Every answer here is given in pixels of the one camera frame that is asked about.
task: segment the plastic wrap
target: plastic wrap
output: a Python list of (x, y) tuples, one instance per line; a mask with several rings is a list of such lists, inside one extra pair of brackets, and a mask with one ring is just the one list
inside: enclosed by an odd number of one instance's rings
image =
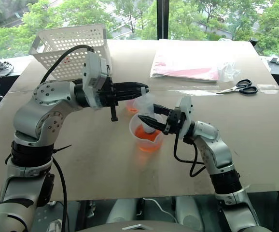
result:
[[(153, 111), (154, 97), (151, 93), (146, 94), (145, 87), (141, 87), (140, 89), (141, 89), (141, 96), (136, 98), (134, 102), (135, 108), (138, 109), (140, 115), (154, 118), (154, 111)], [(141, 124), (144, 127), (144, 131), (146, 133), (153, 133), (155, 131), (154, 128), (151, 128), (146, 123), (141, 122)]]
[(192, 41), (161, 40), (150, 77), (178, 77), (192, 81), (228, 82), (239, 75), (232, 51), (208, 47), (206, 51), (192, 46)]

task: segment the orange liquid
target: orange liquid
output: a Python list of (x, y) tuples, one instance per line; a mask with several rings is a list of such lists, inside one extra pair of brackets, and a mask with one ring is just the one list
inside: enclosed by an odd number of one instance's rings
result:
[[(159, 130), (155, 130), (153, 133), (146, 133), (144, 131), (144, 127), (140, 124), (136, 130), (135, 130), (135, 136), (140, 138), (140, 139), (147, 139), (147, 140), (150, 140), (152, 142), (154, 142), (155, 138), (158, 136), (158, 134), (160, 134), (161, 131)], [(161, 146), (161, 143), (157, 143), (155, 144), (155, 146), (152, 146), (152, 147), (142, 147), (142, 146), (139, 146), (139, 148), (142, 150), (142, 151), (149, 151), (149, 152), (152, 152), (152, 151), (155, 151), (157, 149), (159, 149)]]
[(138, 110), (137, 110), (137, 109), (134, 109), (134, 108), (129, 108), (129, 107), (127, 107), (126, 109), (127, 109), (129, 112), (133, 113), (133, 114), (136, 114), (136, 113), (138, 112)]

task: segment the black cable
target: black cable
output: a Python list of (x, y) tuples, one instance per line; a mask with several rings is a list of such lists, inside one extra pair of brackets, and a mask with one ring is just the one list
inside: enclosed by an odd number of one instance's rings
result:
[(62, 173), (62, 170), (58, 164), (58, 162), (55, 160), (55, 158), (53, 157), (53, 163), (56, 166), (60, 179), (61, 179), (61, 185), (62, 185), (62, 192), (63, 192), (63, 214), (62, 214), (62, 228), (61, 228), (61, 232), (65, 232), (66, 231), (66, 217), (67, 217), (67, 187), (66, 187), (66, 182), (64, 180), (64, 176)]
[(75, 50), (79, 49), (79, 48), (87, 48), (88, 51), (92, 51), (94, 52), (93, 48), (84, 44), (81, 45), (77, 45), (73, 48), (70, 48), (69, 50), (67, 50), (65, 53), (63, 53), (61, 55), (61, 57), (59, 57), (59, 59), (52, 65), (52, 67), (46, 72), (46, 74), (44, 75), (44, 77), (42, 78), (40, 84), (42, 84), (43, 82), (46, 81), (46, 79), (48, 78), (48, 76), (52, 73), (52, 71), (58, 66), (58, 64), (71, 52), (74, 52)]
[(195, 177), (195, 176), (197, 176), (198, 174), (200, 174), (206, 167), (204, 166), (204, 167), (200, 168), (196, 173), (193, 174), (193, 171), (194, 171), (194, 168), (195, 168), (195, 165), (196, 165), (196, 164), (202, 164), (202, 165), (204, 165), (203, 162), (198, 162), (198, 161), (197, 161), (198, 150), (197, 150), (197, 146), (195, 145), (194, 142), (192, 143), (192, 145), (193, 145), (193, 147), (194, 147), (194, 150), (195, 150), (194, 161), (183, 160), (183, 159), (178, 158), (178, 156), (177, 156), (176, 153), (177, 153), (177, 145), (178, 145), (178, 139), (179, 139), (179, 132), (180, 132), (180, 129), (178, 129), (177, 132), (176, 132), (175, 144), (174, 144), (174, 157), (175, 157), (175, 159), (176, 159), (177, 161), (179, 161), (179, 162), (182, 162), (182, 163), (191, 163), (192, 166), (191, 166), (191, 170), (190, 170), (189, 175), (190, 175), (190, 177)]
[[(174, 144), (174, 157), (175, 157), (175, 159), (176, 159), (177, 161), (182, 162), (182, 163), (194, 163), (194, 161), (191, 161), (191, 160), (183, 160), (183, 159), (180, 159), (180, 158), (177, 156), (177, 154), (176, 154), (176, 153), (177, 153), (177, 144), (178, 144), (179, 132), (180, 132), (180, 130), (178, 130), (178, 131), (176, 132), (175, 144)], [(203, 164), (203, 165), (204, 165), (203, 162), (197, 162), (196, 160), (195, 160), (195, 162), (196, 162), (196, 164)]]
[(71, 231), (71, 230), (70, 230), (70, 218), (69, 218), (68, 212), (67, 212), (67, 220), (68, 220), (68, 232), (70, 232), (70, 231)]
[(196, 173), (193, 174), (195, 165), (197, 164), (197, 146), (195, 145), (195, 143), (193, 143), (193, 147), (195, 150), (195, 156), (194, 156), (194, 162), (193, 162), (193, 164), (191, 166), (191, 170), (190, 170), (190, 177), (196, 177), (198, 174), (200, 174), (206, 168), (204, 166), (204, 167), (200, 168)]
[(8, 157), (7, 157), (7, 158), (5, 159), (5, 161), (4, 161), (5, 164), (8, 164), (8, 160), (9, 160), (9, 158), (10, 158), (11, 156), (12, 156), (11, 154), (8, 155)]

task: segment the black scissors handle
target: black scissors handle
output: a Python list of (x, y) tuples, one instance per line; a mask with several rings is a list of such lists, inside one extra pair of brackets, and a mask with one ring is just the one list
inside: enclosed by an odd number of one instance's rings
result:
[(241, 88), (239, 92), (243, 94), (255, 94), (257, 93), (257, 87), (249, 86), (249, 87)]
[(248, 87), (248, 86), (251, 86), (251, 85), (252, 85), (252, 81), (251, 80), (244, 79), (244, 80), (238, 81), (237, 84), (236, 84), (236, 87), (244, 88), (244, 87)]

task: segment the window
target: window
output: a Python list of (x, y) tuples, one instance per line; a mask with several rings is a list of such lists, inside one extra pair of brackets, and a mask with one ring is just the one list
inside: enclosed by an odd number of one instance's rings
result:
[(109, 39), (156, 39), (155, 0), (0, 0), (0, 58), (28, 55), (38, 31), (105, 24)]
[[(102, 23), (110, 39), (157, 38), (157, 0), (0, 0), (0, 58), (25, 56), (39, 30)], [(279, 0), (169, 0), (168, 38), (259, 40), (279, 56)]]
[(279, 56), (279, 0), (170, 0), (168, 38), (258, 39), (260, 55)]

